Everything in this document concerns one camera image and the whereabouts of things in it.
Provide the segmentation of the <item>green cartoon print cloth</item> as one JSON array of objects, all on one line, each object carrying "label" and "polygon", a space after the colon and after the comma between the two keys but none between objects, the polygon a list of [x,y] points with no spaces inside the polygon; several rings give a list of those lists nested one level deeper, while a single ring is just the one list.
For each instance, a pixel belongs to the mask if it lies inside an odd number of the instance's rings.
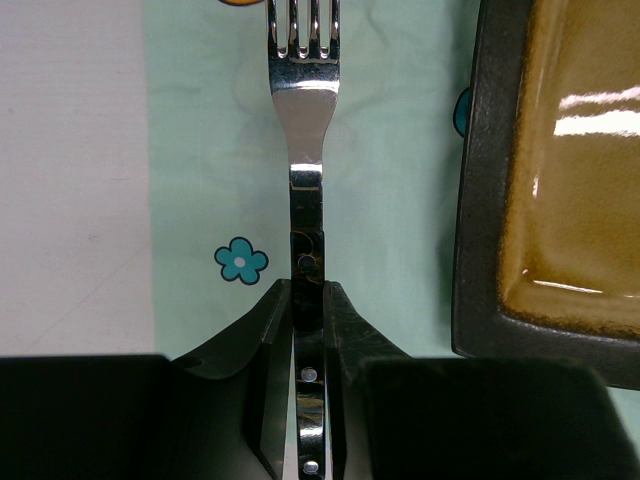
[{"label": "green cartoon print cloth", "polygon": [[[450,354],[475,1],[345,1],[324,144],[327,276],[407,353]],[[290,274],[287,149],[263,5],[148,1],[155,347],[177,357]]]}]

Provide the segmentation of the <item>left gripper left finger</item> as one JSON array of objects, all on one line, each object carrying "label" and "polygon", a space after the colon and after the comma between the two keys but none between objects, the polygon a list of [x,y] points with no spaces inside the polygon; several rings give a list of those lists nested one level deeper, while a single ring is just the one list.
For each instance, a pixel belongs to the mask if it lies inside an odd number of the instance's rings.
[{"label": "left gripper left finger", "polygon": [[282,478],[291,344],[291,285],[277,280],[241,318],[173,360],[173,478]]}]

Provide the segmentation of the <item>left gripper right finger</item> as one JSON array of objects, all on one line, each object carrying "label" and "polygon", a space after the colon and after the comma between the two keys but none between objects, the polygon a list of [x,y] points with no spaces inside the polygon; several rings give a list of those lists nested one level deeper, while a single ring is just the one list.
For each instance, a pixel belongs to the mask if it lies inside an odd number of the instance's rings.
[{"label": "left gripper right finger", "polygon": [[410,356],[356,311],[338,282],[324,285],[323,321],[332,477],[371,479],[362,366]]}]

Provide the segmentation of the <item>silver fork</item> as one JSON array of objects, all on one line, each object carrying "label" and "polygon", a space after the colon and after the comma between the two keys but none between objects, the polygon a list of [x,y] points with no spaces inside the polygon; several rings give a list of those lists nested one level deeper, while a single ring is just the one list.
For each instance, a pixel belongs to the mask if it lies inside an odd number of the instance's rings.
[{"label": "silver fork", "polygon": [[295,367],[297,475],[323,479],[327,471],[324,355],[325,239],[323,146],[340,87],[340,4],[329,4],[329,40],[321,43],[320,4],[308,4],[301,31],[299,4],[288,1],[286,24],[277,4],[265,4],[272,102],[288,153],[291,307]]}]

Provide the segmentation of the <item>square brown black plate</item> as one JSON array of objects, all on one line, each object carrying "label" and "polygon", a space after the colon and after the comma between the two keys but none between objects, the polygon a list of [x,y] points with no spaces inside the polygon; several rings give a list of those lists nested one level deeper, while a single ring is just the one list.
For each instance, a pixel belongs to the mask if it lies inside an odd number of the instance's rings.
[{"label": "square brown black plate", "polygon": [[480,5],[453,350],[569,357],[639,386],[639,5]]}]

